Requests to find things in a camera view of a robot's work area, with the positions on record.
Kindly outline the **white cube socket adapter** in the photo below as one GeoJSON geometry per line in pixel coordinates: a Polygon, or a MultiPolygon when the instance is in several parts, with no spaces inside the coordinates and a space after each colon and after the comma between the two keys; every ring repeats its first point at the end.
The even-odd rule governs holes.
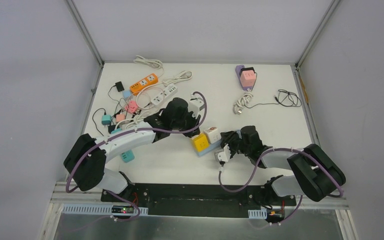
{"type": "Polygon", "coordinates": [[[215,126],[206,128],[204,134],[210,144],[214,144],[222,139],[219,129],[215,126]]]}

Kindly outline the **light blue power strip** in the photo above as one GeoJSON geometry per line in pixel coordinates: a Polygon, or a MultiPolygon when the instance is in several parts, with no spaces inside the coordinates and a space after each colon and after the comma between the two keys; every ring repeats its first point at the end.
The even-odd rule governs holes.
{"type": "Polygon", "coordinates": [[[215,149],[220,148],[221,147],[221,141],[222,141],[222,139],[217,141],[216,143],[210,144],[210,146],[206,150],[204,150],[202,152],[196,152],[195,149],[194,149],[194,151],[196,152],[196,154],[199,157],[202,157],[203,155],[205,155],[205,154],[207,154],[207,153],[209,153],[209,152],[211,152],[211,151],[213,151],[215,149]]]}

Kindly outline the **yellow white cube socket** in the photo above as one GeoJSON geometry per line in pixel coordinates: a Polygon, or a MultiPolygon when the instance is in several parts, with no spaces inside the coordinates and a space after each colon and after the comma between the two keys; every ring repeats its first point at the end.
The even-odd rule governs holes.
{"type": "Polygon", "coordinates": [[[203,152],[210,146],[210,142],[204,133],[193,136],[191,138],[191,143],[197,153],[203,152]]]}

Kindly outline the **salmon pink charger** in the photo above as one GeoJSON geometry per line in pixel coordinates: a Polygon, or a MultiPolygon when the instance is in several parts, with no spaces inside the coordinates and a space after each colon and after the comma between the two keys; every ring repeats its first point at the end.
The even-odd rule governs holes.
{"type": "Polygon", "coordinates": [[[116,123],[119,123],[121,121],[124,121],[126,119],[126,116],[124,114],[117,114],[115,116],[115,122],[116,123]]]}

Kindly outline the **teal power strip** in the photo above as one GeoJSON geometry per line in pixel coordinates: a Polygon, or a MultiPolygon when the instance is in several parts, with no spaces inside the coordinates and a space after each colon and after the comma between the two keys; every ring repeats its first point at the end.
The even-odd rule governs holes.
{"type": "Polygon", "coordinates": [[[120,157],[124,163],[129,163],[135,159],[135,155],[132,150],[127,150],[125,152],[122,152],[120,154],[120,157]]]}

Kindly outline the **teal usb charger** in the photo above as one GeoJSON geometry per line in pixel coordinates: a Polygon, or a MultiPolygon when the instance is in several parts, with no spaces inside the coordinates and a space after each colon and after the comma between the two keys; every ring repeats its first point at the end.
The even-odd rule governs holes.
{"type": "Polygon", "coordinates": [[[101,117],[101,124],[102,124],[103,126],[108,126],[108,125],[111,124],[111,122],[112,122],[112,117],[111,117],[111,115],[109,115],[109,114],[104,114],[104,115],[101,117]]]}

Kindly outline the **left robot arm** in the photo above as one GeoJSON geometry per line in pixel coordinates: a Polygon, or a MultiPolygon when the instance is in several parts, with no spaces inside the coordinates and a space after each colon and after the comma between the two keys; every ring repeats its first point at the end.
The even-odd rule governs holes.
{"type": "Polygon", "coordinates": [[[86,192],[98,187],[113,192],[120,202],[132,198],[133,189],[123,174],[106,168],[106,164],[134,148],[148,145],[169,137],[182,134],[192,138],[200,134],[200,125],[206,111],[206,101],[195,97],[189,101],[173,98],[165,108],[151,114],[135,126],[111,133],[107,137],[92,137],[85,133],[78,137],[63,165],[69,172],[69,181],[76,186],[66,187],[71,193],[77,189],[86,192]]]}

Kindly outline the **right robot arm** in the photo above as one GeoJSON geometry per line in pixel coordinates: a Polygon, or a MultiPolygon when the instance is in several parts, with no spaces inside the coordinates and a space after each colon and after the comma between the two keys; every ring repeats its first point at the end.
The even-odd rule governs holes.
{"type": "Polygon", "coordinates": [[[253,165],[243,186],[229,189],[220,182],[226,192],[237,193],[247,188],[258,169],[276,168],[292,171],[292,175],[275,176],[264,184],[264,200],[270,205],[278,204],[287,196],[306,196],[314,202],[325,197],[344,196],[342,186],[347,181],[346,176],[318,144],[303,148],[269,146],[263,143],[254,125],[222,132],[220,136],[221,151],[216,153],[220,164],[219,181],[224,165],[235,155],[247,157],[253,165]]]}

